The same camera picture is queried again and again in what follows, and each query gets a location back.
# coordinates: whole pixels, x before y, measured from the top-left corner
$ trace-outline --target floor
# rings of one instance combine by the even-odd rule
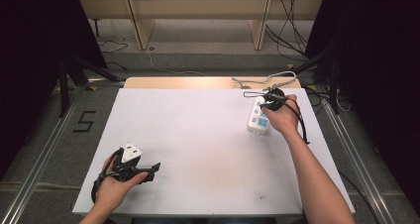
[[[279,32],[283,22],[270,21],[268,24],[275,32]],[[277,43],[267,35],[264,37],[262,50],[255,51],[251,32],[245,21],[157,21],[148,44],[149,55],[137,48],[129,21],[99,20],[98,25],[98,44],[109,62],[109,70],[119,76],[178,76],[180,72],[186,71],[195,72],[193,75],[204,73],[267,76],[287,70],[290,65],[298,66],[302,63],[292,59],[302,58],[296,51],[283,48],[278,51]],[[299,33],[306,39],[311,27],[312,22],[300,22],[297,25]],[[285,29],[282,37],[299,47],[290,27]],[[278,59],[279,53],[287,57]],[[197,65],[198,60],[206,65]],[[219,64],[212,65],[214,61],[219,61]],[[102,79],[90,71],[86,71],[86,74],[92,81]],[[299,74],[300,82],[311,83],[311,74],[311,70]],[[92,84],[95,86],[92,85],[87,90],[70,86],[74,110],[68,113],[66,121],[57,117],[60,108],[59,91],[55,90],[52,93],[28,144],[21,150],[0,182],[0,213],[8,213],[12,202],[17,201],[16,197],[21,193],[22,186],[25,186],[29,177],[38,170],[40,173],[34,178],[35,183],[29,195],[26,199],[18,200],[22,210],[22,213],[18,214],[18,223],[75,223],[81,219],[80,216],[71,213],[72,205],[101,138],[115,96],[122,86],[109,83]],[[317,89],[325,90],[326,87],[320,85]],[[319,97],[313,94],[308,96],[314,105],[318,104]],[[373,197],[370,203],[380,200],[384,204],[384,209],[373,207],[371,212],[371,204],[364,203],[358,189],[344,180],[357,209],[357,223],[374,223],[372,214],[383,212],[383,215],[388,217],[379,219],[388,221],[382,223],[420,223],[419,217],[381,160],[380,154],[374,151],[374,144],[357,111],[345,111],[350,106],[347,101],[341,102],[341,105],[343,108],[339,116],[332,115],[329,105],[324,105],[322,101],[314,106],[333,159],[337,168],[355,184],[362,195]],[[75,130],[86,128],[78,123],[83,111],[95,111],[84,117],[94,121],[94,125],[88,133],[76,133]],[[333,125],[334,121],[343,122],[344,125],[339,129],[345,130],[348,138],[338,135],[337,127]],[[360,157],[361,168],[355,166],[355,161],[350,156],[352,148]],[[367,182],[361,179],[361,172],[367,174]],[[278,217],[276,221],[278,224],[290,223],[297,218]],[[130,217],[113,219],[118,223],[131,222]]]

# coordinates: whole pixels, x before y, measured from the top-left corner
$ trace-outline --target black hand-mounted device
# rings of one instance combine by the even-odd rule
[[[299,108],[299,105],[297,105],[297,102],[295,100],[291,99],[291,98],[286,98],[286,96],[284,95],[284,92],[276,86],[266,88],[263,91],[267,91],[267,93],[263,94],[263,93],[259,93],[259,92],[244,92],[244,96],[245,97],[256,97],[255,95],[247,96],[246,95],[247,93],[252,93],[252,94],[257,94],[257,96],[262,96],[263,99],[265,100],[265,103],[260,105],[261,109],[263,109],[265,107],[269,110],[276,111],[280,107],[282,107],[283,105],[286,106],[288,109],[290,109],[290,111],[292,111],[296,115],[297,119],[300,122],[300,126],[302,127],[302,139],[303,139],[303,141],[305,141],[306,144],[309,144],[309,142],[306,138],[305,124],[303,122],[302,115],[300,114],[300,108]],[[290,105],[288,105],[286,103],[287,100],[293,101],[296,104],[298,111],[296,111]]]
[[[136,168],[136,165],[139,162],[141,155],[142,151],[140,151],[130,143],[126,145],[126,149],[120,148],[118,151],[113,153],[107,165],[99,173],[98,178],[93,182],[91,193],[92,201],[95,202],[96,193],[99,189],[99,186],[107,176],[113,176],[119,181],[127,181],[141,172],[147,172],[148,175],[138,184],[153,181],[155,178],[155,172],[157,172],[160,168],[160,163],[157,163],[151,168]],[[112,170],[107,171],[109,165],[111,165],[115,157],[117,157],[117,159],[114,161]]]

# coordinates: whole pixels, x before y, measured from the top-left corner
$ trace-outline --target table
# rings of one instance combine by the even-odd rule
[[[297,179],[285,141],[272,128],[266,136],[247,131],[254,99],[244,98],[243,89],[231,89],[236,85],[228,79],[128,79],[125,88],[119,91],[73,213],[84,215],[90,210],[90,190],[103,162],[130,141],[144,152],[138,167],[158,162],[161,167],[155,180],[132,189],[114,214],[133,217],[301,214]],[[287,79],[274,78],[269,84]],[[283,90],[286,94],[297,94],[312,143],[310,148],[354,212],[304,89]]]

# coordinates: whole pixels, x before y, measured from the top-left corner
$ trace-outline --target hand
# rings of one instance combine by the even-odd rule
[[[299,113],[299,108],[292,100],[297,100],[296,95],[291,94],[286,96],[286,103]],[[263,108],[262,112],[268,118],[271,126],[283,136],[288,135],[289,133],[297,133],[297,124],[299,120],[288,107],[283,105],[276,111]]]
[[[112,169],[114,161],[118,157],[115,157],[111,162],[111,165],[108,166],[108,170]],[[139,182],[146,178],[148,174],[146,172],[141,172],[127,180],[125,182],[119,181],[112,176],[107,176],[102,181],[99,186],[98,193],[96,195],[96,201],[89,213],[80,221],[80,223],[104,223],[107,217],[123,203],[124,198],[130,189],[136,186]]]

